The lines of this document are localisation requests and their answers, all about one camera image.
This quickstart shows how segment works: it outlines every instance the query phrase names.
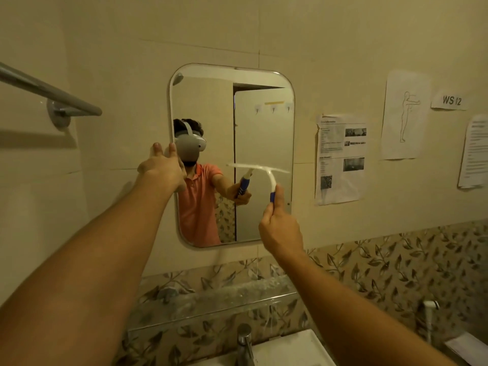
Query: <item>body outline drawing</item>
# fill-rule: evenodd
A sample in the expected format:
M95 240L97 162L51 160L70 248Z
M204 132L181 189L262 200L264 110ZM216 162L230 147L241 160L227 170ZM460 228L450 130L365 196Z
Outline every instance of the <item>body outline drawing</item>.
M408 123L408 113L412 110L413 105L420 105L420 100L414 100L415 95L410 95L410 92L405 91L403 99L402 111L402 126L400 129L400 142L405 142L404 135L406 125Z

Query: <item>sink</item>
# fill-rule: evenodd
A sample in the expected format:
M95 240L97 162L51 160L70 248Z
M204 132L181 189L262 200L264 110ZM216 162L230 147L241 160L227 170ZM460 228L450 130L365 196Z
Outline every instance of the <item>sink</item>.
M313 330L253 345L256 366L336 366ZM194 366L235 366L235 352L200 361Z

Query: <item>chrome faucet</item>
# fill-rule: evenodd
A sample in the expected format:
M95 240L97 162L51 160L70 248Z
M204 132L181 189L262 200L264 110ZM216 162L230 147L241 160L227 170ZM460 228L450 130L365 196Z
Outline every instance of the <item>chrome faucet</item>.
M251 326L240 324L237 327L237 366L254 366L251 345Z

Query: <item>rounded rectangular mirror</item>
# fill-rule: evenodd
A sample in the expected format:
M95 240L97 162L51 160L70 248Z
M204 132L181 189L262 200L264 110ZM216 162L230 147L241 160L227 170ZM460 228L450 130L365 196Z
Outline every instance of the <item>rounded rectangular mirror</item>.
M201 248L259 240L273 177L291 210L290 82L277 72L188 64L170 81L170 102L187 174L186 190L178 192L181 236ZM275 169L271 176L266 167Z

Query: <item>white vr headset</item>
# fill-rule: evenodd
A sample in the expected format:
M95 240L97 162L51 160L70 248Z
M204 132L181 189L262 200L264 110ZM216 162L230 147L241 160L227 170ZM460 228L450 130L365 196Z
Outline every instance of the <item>white vr headset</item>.
M205 150L207 142L199 131L193 131L184 119L180 119L186 127L186 131L175 133L175 145L178 156L182 161L197 161L200 152Z

